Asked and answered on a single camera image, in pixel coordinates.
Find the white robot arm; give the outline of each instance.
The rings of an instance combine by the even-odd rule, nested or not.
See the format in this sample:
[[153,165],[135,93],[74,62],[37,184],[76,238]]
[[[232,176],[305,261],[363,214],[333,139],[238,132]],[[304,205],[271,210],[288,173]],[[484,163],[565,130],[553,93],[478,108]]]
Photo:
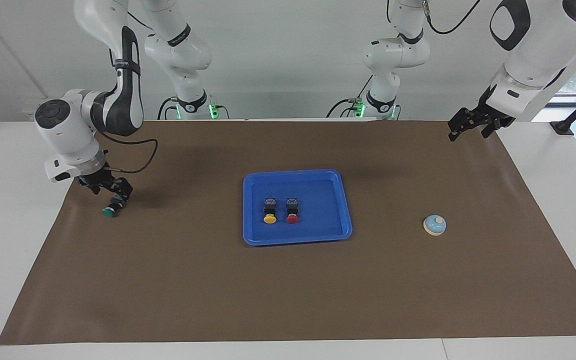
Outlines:
[[[498,36],[492,22],[500,10],[514,23],[509,36]],[[472,110],[462,107],[448,122],[451,141],[486,125],[483,137],[507,128],[543,89],[553,84],[576,57],[576,0],[503,0],[490,32],[509,56]]]
[[382,38],[366,48],[363,63],[372,71],[372,85],[362,98],[364,116],[385,119],[394,111],[400,88],[395,69],[420,66],[430,57],[424,38],[423,0],[393,0],[389,15],[397,38]]
[[[146,52],[171,78],[186,118],[208,117],[209,96],[197,70],[210,65],[210,48],[191,32],[176,0],[141,3],[157,32],[148,37]],[[126,137],[142,126],[140,51],[135,33],[127,26],[128,0],[74,0],[73,9],[80,27],[110,48],[116,84],[111,91],[71,89],[62,98],[41,104],[35,121],[43,139],[57,152],[45,162],[48,178],[53,182],[76,178],[95,194],[101,188],[115,193],[104,210],[113,216],[128,201],[132,187],[111,171],[135,171],[110,168],[93,135],[99,130],[104,136]]]
[[181,14],[177,0],[142,0],[156,32],[144,43],[153,59],[172,81],[182,119],[210,119],[210,95],[204,89],[198,70],[213,61],[213,53]]

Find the table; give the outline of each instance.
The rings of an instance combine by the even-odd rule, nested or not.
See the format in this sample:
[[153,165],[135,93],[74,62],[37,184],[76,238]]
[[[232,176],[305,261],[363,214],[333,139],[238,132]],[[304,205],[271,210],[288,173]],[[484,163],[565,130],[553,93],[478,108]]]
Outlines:
[[[515,123],[499,135],[576,268],[576,140],[557,136],[547,123]],[[50,155],[34,124],[0,122],[0,332],[70,185],[45,178],[42,162]],[[13,240],[20,233],[23,241]],[[265,359],[269,353],[282,359],[566,359],[576,358],[576,337],[0,346],[0,359]]]

